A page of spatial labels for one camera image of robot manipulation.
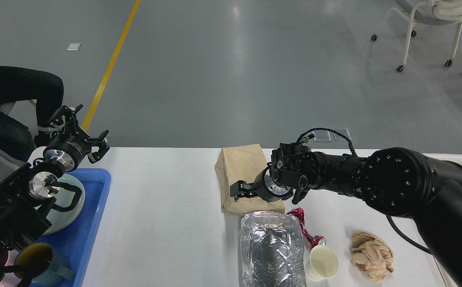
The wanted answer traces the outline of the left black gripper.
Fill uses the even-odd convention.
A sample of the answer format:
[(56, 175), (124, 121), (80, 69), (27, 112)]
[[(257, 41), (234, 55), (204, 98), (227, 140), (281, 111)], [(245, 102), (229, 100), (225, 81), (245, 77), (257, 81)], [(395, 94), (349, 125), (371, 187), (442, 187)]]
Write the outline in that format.
[(82, 108), (83, 105), (61, 106), (47, 122), (54, 127), (50, 132), (53, 139), (43, 151), (43, 157), (61, 163), (64, 171), (74, 171), (86, 155), (94, 164), (110, 149), (106, 139), (109, 130), (103, 131), (97, 138), (90, 138), (79, 126), (77, 113)]

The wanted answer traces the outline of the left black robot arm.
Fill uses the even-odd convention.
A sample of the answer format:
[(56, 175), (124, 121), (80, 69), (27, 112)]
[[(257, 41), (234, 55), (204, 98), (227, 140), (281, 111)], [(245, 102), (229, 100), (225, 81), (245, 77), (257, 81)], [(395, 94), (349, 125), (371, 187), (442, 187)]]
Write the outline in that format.
[[(83, 105), (61, 106), (49, 124), (60, 126), (33, 163), (25, 163), (0, 182), (0, 259), (10, 250), (23, 250), (32, 245), (51, 226), (47, 215), (51, 210), (68, 212), (79, 203), (81, 188), (61, 182), (67, 172), (76, 170), (84, 158), (100, 161), (109, 151), (103, 131), (90, 137), (78, 124), (77, 113)], [(32, 283), (29, 267), (0, 264), (0, 282), (6, 273), (19, 272), (24, 278), (20, 287)]]

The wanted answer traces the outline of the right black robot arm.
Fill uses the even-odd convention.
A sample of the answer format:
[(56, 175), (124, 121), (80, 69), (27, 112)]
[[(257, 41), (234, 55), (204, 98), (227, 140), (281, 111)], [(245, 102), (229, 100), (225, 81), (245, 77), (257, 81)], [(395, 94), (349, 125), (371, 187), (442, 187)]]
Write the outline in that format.
[(385, 214), (404, 240), (408, 237), (392, 218), (411, 218), (426, 244), (417, 248), (434, 256), (462, 287), (462, 165), (402, 147), (360, 157), (351, 139), (335, 130), (331, 132), (344, 138), (350, 154), (313, 152), (307, 143), (314, 132), (309, 129), (296, 141), (281, 143), (255, 181), (234, 182), (230, 196), (258, 197), (269, 203), (291, 199), (297, 204), (309, 190), (334, 191)]

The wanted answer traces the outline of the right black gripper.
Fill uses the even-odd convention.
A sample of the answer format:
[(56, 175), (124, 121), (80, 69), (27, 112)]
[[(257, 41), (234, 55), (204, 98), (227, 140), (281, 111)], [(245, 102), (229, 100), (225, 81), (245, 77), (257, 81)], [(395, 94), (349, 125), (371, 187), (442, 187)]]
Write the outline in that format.
[(238, 180), (230, 186), (230, 197), (236, 201), (242, 198), (259, 197), (266, 202), (287, 200), (293, 195), (292, 188), (278, 186), (270, 176), (270, 169), (265, 168), (253, 183)]

